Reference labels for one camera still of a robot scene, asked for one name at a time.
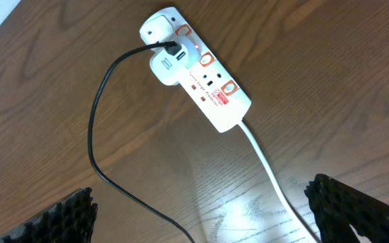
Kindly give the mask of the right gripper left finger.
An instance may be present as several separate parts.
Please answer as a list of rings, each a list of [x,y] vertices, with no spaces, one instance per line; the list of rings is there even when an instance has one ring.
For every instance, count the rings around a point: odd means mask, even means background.
[[[90,243],[98,204],[79,188],[0,236],[0,243]]]

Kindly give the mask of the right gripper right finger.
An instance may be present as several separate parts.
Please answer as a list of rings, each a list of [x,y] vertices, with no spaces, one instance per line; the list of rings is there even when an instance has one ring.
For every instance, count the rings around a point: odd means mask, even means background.
[[[305,189],[309,207],[327,242],[389,243],[389,205],[325,174],[317,174]]]

